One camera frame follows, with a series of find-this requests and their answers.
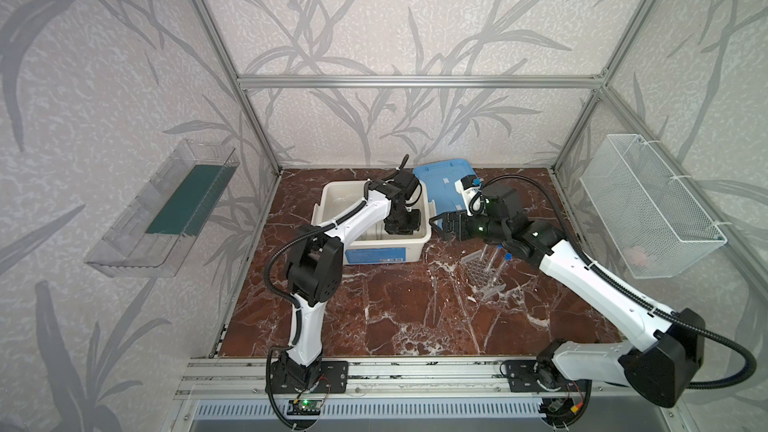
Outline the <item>blue capped test tube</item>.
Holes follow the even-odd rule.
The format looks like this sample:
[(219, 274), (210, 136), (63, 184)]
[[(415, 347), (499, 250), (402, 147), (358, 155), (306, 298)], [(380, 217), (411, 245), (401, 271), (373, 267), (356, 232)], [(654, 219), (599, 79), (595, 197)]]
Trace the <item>blue capped test tube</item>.
[(491, 271), (497, 270), (504, 263), (505, 251), (502, 245), (498, 245), (489, 262)]
[(497, 267), (497, 276), (500, 277), (503, 273), (507, 272), (510, 268), (510, 264), (512, 262), (512, 255), (510, 253), (506, 253), (504, 255), (504, 258), (502, 259), (502, 262)]

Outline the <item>white plastic tub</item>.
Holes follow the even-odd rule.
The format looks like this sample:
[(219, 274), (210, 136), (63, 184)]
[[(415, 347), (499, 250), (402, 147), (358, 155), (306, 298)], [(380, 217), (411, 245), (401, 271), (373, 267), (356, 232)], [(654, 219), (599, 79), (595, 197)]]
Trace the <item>white plastic tub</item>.
[[(311, 224), (321, 225), (356, 206), (363, 198), (364, 183), (364, 180), (328, 183), (323, 188), (320, 202), (314, 205)], [(370, 265), (419, 261), (424, 245), (432, 236), (428, 220), (430, 213), (434, 212), (434, 203), (429, 202), (421, 193), (412, 209), (420, 212), (420, 225), (415, 232), (408, 235), (388, 234), (384, 221), (380, 220), (372, 224), (356, 241), (344, 245), (343, 263)]]

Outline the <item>blue plastic lid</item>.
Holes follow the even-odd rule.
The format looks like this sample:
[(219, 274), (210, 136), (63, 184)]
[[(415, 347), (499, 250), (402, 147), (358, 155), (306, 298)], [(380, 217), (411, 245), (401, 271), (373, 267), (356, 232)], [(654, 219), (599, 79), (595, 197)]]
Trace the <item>blue plastic lid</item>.
[(454, 187), (454, 183), (466, 175), (477, 176), (468, 161), (452, 159), (426, 164), (416, 167), (413, 174), (421, 183), (418, 204), (427, 203), (426, 223), (431, 217), (443, 212), (463, 211), (468, 216), (472, 215), (471, 211), (464, 208), (464, 202)]

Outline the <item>clear test tube rack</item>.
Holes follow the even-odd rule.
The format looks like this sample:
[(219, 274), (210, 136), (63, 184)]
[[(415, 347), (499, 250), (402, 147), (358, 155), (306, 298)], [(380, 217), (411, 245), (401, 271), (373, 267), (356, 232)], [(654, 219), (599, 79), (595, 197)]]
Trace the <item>clear test tube rack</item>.
[(474, 299), (478, 302), (490, 300), (494, 294), (500, 293), (505, 287), (501, 277), (497, 276), (497, 270), (489, 269), (489, 262), (495, 249), (478, 250), (460, 260), (461, 272), (472, 290)]

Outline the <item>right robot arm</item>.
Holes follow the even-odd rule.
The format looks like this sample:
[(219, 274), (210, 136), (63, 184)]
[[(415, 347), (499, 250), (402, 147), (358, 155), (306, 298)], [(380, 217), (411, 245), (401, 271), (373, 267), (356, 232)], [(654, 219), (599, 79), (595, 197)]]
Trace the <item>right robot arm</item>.
[[(486, 183), (475, 176), (459, 180), (464, 209), (438, 214), (430, 225), (443, 240), (481, 239), (501, 246), (567, 286), (622, 334), (623, 341), (615, 344), (553, 342), (538, 356), (549, 374), (629, 387), (664, 408), (674, 406), (687, 389), (729, 388), (755, 374), (758, 364), (750, 350), (707, 330), (693, 310), (675, 311), (649, 298), (590, 258), (568, 230), (557, 201), (533, 179), (528, 184), (542, 193), (556, 220), (529, 218), (517, 190), (507, 185), (509, 178), (501, 175)], [(706, 341), (739, 354), (742, 368), (721, 379), (696, 380)]]

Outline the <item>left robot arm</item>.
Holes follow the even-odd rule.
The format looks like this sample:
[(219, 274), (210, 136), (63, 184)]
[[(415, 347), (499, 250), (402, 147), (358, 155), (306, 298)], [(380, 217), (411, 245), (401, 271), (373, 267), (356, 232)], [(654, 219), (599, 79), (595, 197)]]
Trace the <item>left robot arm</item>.
[(306, 392), (318, 385), (326, 303), (341, 284), (345, 248), (378, 222), (389, 236), (409, 236), (419, 229), (421, 212), (412, 196), (423, 187), (406, 170), (408, 159), (389, 175), (367, 180), (357, 204), (320, 225), (301, 226), (268, 260), (265, 286), (292, 307), (288, 345), (279, 347), (277, 361), (267, 365), (268, 390), (278, 385)]

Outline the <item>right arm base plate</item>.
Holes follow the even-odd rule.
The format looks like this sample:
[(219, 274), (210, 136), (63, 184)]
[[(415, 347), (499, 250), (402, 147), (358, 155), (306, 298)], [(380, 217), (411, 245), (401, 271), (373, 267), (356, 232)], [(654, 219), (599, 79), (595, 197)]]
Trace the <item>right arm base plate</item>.
[(500, 366), (511, 392), (557, 392), (560, 387), (550, 371), (535, 359), (512, 359)]

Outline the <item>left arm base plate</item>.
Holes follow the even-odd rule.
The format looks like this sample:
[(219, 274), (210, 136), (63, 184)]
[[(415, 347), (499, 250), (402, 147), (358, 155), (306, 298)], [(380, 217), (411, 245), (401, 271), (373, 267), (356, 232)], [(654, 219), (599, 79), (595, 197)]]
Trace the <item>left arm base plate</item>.
[(274, 394), (342, 394), (347, 389), (348, 375), (347, 361), (321, 359), (303, 366), (288, 357), (282, 357), (270, 364), (266, 389)]

